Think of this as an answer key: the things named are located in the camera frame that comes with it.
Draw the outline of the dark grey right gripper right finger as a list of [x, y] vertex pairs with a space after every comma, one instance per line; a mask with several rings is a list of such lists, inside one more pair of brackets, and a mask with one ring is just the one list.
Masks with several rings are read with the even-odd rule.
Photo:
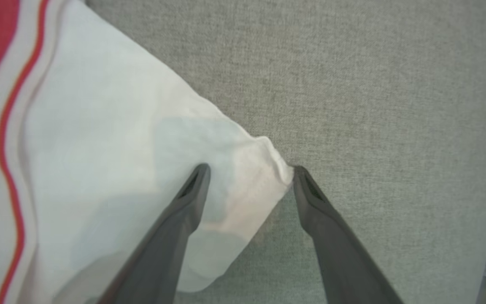
[[312, 175], [294, 168], [300, 224], [312, 238], [329, 304], [401, 304], [402, 300]]

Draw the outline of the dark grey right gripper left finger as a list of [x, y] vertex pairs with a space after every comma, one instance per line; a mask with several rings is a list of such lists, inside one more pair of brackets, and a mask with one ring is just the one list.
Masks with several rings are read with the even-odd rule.
[[188, 239], [201, 222], [211, 169], [195, 167], [98, 299], [99, 304], [171, 304]]

